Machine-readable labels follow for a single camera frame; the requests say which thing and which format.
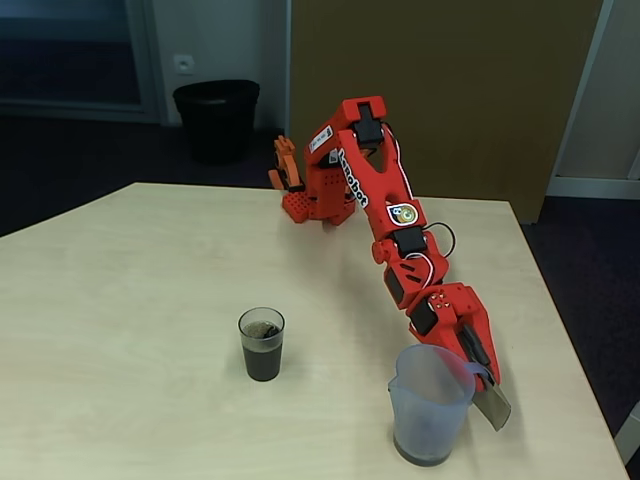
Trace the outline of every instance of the transparent jug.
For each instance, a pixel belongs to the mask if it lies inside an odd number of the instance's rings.
[[[400,455],[421,466],[449,457],[475,393],[475,374],[487,371],[435,345],[413,345],[400,353],[389,382]]]

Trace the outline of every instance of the logo sticker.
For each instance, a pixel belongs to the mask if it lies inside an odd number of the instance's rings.
[[[347,162],[347,157],[345,157],[344,155],[344,148],[341,148],[338,151],[338,158],[340,159],[340,166],[342,167],[344,176],[347,179],[347,185],[349,185],[349,188],[353,192],[353,195],[356,197],[356,200],[358,200],[360,206],[362,208],[365,208],[367,205],[369,205],[369,197],[367,197],[367,195],[362,191],[362,188],[360,188],[360,182],[353,175],[351,166],[349,165],[349,162]]]
[[[399,227],[407,227],[418,221],[418,210],[408,203],[399,203],[398,205],[389,205],[387,207],[389,218]]]
[[[333,136],[333,130],[331,129],[331,125],[327,125],[327,128],[322,130],[318,135],[315,136],[311,143],[309,144],[309,151],[311,153],[315,152],[318,148],[320,148],[324,142],[329,140]]]
[[[329,165],[333,165],[334,163],[338,163],[338,149],[334,148],[329,152]]]

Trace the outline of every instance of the door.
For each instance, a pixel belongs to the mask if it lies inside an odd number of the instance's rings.
[[[291,136],[383,95],[417,194],[535,221],[601,3],[294,0]]]

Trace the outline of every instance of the red robot arm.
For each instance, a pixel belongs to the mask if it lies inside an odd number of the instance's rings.
[[[272,184],[288,190],[282,206],[297,223],[312,219],[339,225],[359,204],[373,232],[373,258],[386,264],[384,282],[398,308],[406,309],[411,333],[422,343],[483,364],[490,381],[478,378],[477,390],[495,388],[501,376],[487,312],[471,287],[443,284],[449,262],[427,230],[385,115],[382,97],[343,101],[304,148],[306,184],[293,161],[293,144],[280,137],[277,168],[269,172]],[[383,158],[381,171],[368,160],[376,149]]]

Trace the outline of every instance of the trash can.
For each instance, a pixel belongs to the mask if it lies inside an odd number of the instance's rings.
[[[260,86],[250,80],[195,83],[173,92],[194,160],[232,163],[245,152]]]

